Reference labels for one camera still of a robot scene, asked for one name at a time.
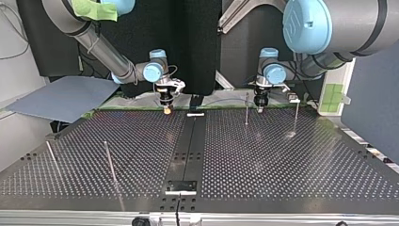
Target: metal stand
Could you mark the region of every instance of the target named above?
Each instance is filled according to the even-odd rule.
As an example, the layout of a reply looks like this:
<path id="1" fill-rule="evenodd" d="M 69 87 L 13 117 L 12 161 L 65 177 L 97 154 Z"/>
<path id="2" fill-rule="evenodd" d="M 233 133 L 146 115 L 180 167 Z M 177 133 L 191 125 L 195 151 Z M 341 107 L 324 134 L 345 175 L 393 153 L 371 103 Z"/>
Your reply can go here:
<path id="1" fill-rule="evenodd" d="M 235 0 L 219 20 L 218 32 L 227 34 L 253 9 L 261 5 L 271 5 L 281 12 L 284 11 L 285 0 Z"/>

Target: light blue joint cap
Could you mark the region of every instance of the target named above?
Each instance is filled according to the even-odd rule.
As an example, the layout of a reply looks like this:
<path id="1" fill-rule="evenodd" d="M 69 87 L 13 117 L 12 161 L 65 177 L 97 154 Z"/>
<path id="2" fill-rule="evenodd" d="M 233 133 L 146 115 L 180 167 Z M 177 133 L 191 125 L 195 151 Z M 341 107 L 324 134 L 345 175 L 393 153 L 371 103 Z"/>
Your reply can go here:
<path id="1" fill-rule="evenodd" d="M 136 0 L 101 0 L 101 3 L 113 3 L 117 6 L 118 16 L 128 14 L 133 10 Z"/>
<path id="2" fill-rule="evenodd" d="M 150 58 L 162 58 L 162 57 L 167 57 L 167 52 L 162 49 L 157 49 L 157 50 L 152 50 L 150 52 Z"/>
<path id="3" fill-rule="evenodd" d="M 164 69 L 159 63 L 149 63 L 146 67 L 144 67 L 144 78 L 151 83 L 156 83 L 159 81 L 163 74 Z"/>
<path id="4" fill-rule="evenodd" d="M 123 84 L 113 73 L 111 73 L 112 74 L 112 80 L 114 80 L 114 83 L 116 83 L 116 84 Z"/>
<path id="5" fill-rule="evenodd" d="M 262 57 L 279 57 L 279 50 L 275 48 L 263 48 L 259 54 L 259 58 Z"/>
<path id="6" fill-rule="evenodd" d="M 320 54 L 331 42 L 331 15 L 323 0 L 290 0 L 282 23 L 285 42 L 295 53 Z"/>
<path id="7" fill-rule="evenodd" d="M 263 69 L 263 76 L 273 85 L 280 84 L 287 78 L 287 73 L 279 64 L 270 64 Z"/>

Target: black curtain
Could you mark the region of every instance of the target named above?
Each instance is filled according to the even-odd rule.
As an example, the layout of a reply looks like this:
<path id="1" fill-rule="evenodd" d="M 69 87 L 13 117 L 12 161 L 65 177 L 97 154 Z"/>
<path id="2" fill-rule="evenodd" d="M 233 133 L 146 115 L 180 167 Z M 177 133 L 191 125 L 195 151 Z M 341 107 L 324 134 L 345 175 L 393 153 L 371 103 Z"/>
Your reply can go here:
<path id="1" fill-rule="evenodd" d="M 103 22 L 102 32 L 134 63 L 149 60 L 149 51 L 165 49 L 174 75 L 186 83 L 184 93 L 210 95 L 219 65 L 217 22 L 220 0 L 137 0 L 134 10 L 117 23 Z M 136 96 L 152 90 L 152 84 L 124 86 Z"/>

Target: thin metal pin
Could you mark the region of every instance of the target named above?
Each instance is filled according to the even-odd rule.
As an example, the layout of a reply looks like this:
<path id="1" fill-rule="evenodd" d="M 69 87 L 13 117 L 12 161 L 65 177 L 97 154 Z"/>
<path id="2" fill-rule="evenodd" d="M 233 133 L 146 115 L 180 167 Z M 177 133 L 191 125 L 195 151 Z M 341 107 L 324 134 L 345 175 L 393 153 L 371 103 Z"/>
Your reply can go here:
<path id="1" fill-rule="evenodd" d="M 114 182 L 117 183 L 118 182 L 117 175 L 115 174 L 115 171 L 114 171 L 114 164 L 112 162 L 111 152 L 109 152 L 108 142 L 104 141 L 104 147 L 105 147 L 105 151 L 106 151 L 106 156 L 108 158 L 109 168 L 111 169 L 112 177 L 114 179 Z"/>
<path id="2" fill-rule="evenodd" d="M 51 147 L 51 144 L 50 144 L 50 142 L 48 140 L 46 141 L 46 144 L 47 144 L 47 148 L 48 148 L 48 150 L 50 152 L 51 157 L 56 162 L 56 156 L 54 155 L 53 148 Z"/>
<path id="3" fill-rule="evenodd" d="M 297 120 L 297 119 L 298 119 L 299 105 L 300 105 L 300 103 L 297 103 L 297 104 L 296 104 L 295 120 Z"/>
<path id="4" fill-rule="evenodd" d="M 246 125 L 248 125 L 248 114 L 249 114 L 249 93 L 246 96 Z"/>
<path id="5" fill-rule="evenodd" d="M 46 141 L 46 145 L 47 145 L 47 148 L 48 148 L 48 150 L 50 152 L 51 157 L 53 158 L 54 163 L 56 164 L 56 170 L 58 171 L 59 178 L 61 179 L 62 178 L 61 170 L 59 169 L 59 166 L 58 166 L 58 164 L 56 162 L 56 156 L 54 155 L 54 152 L 53 152 L 53 148 L 51 147 L 51 144 L 50 144 L 50 142 L 48 140 Z"/>

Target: gray plate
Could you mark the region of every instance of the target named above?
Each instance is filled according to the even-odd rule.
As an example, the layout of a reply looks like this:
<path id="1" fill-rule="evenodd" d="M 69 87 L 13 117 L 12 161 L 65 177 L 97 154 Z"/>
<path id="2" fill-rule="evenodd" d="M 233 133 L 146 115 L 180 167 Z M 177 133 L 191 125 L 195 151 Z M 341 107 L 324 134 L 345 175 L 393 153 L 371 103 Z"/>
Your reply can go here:
<path id="1" fill-rule="evenodd" d="M 196 212 L 399 214 L 399 175 L 330 121 L 285 108 L 251 110 L 245 125 L 245 112 L 196 121 L 203 160 L 184 178 L 201 183 Z"/>
<path id="2" fill-rule="evenodd" d="M 171 159 L 182 137 L 184 113 L 96 113 L 52 144 L 2 173 L 5 209 L 159 211 Z M 117 182 L 108 164 L 109 144 Z M 174 204 L 168 209 L 174 210 Z"/>
<path id="3" fill-rule="evenodd" d="M 0 209 L 399 215 L 399 175 L 309 109 L 98 112 L 0 173 Z M 104 150 L 109 143 L 118 182 Z M 166 196 L 169 181 L 196 196 Z"/>

